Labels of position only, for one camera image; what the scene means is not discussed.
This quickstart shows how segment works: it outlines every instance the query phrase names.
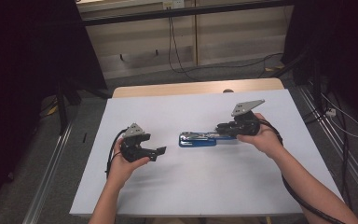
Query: white table surface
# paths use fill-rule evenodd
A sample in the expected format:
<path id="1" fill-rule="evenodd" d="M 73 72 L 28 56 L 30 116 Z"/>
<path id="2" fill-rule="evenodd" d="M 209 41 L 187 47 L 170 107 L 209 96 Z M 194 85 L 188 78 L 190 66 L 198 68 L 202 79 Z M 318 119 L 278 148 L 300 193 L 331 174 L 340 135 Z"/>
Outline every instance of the white table surface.
<path id="1" fill-rule="evenodd" d="M 120 192 L 117 213 L 133 217 L 233 217 L 300 213 L 279 169 L 252 145 L 237 140 L 216 147 L 178 146 L 180 132 L 211 132 L 233 120 L 236 103 L 265 99 L 253 111 L 277 128 L 285 147 L 339 196 L 330 173 L 288 90 L 109 99 L 70 214 L 89 217 L 105 183 L 109 148 L 133 122 L 167 147 L 165 155 L 136 170 Z"/>

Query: desk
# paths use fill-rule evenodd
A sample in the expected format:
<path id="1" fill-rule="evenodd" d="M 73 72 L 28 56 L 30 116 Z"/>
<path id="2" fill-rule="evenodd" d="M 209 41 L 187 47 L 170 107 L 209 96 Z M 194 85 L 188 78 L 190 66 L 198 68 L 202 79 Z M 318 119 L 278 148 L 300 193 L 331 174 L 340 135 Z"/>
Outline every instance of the desk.
<path id="1" fill-rule="evenodd" d="M 273 91 L 255 91 L 257 86 L 259 90 L 264 90 L 267 85 L 263 86 L 263 83 L 273 82 L 277 84 L 270 87 Z M 239 83 L 253 84 L 248 85 L 252 87 L 248 89 L 246 85 L 240 88 Z M 199 88 L 202 94 L 181 94 L 194 91 L 199 85 L 205 87 Z M 178 146 L 179 132 L 212 131 L 217 123 L 232 120 L 230 113 L 236 103 L 256 99 L 265 99 L 266 102 L 254 112 L 263 113 L 281 132 L 287 149 L 339 197 L 337 187 L 289 92 L 282 90 L 278 79 L 162 87 L 179 95 L 161 96 L 165 89 L 161 86 L 128 87 L 115 91 L 117 98 L 109 100 L 106 105 L 70 212 L 72 215 L 88 217 L 92 213 L 105 182 L 103 171 L 108 148 L 119 130 L 134 121 L 151 133 L 151 139 L 144 142 L 143 147 L 166 146 L 167 151 L 156 162 L 149 162 L 134 172 L 120 192 L 117 204 L 119 215 L 253 217 L 300 213 L 298 204 L 284 188 L 275 163 L 255 147 L 237 140 L 216 147 Z M 220 93 L 227 88 L 252 91 Z M 132 97 L 124 97 L 129 94 L 133 94 Z"/>

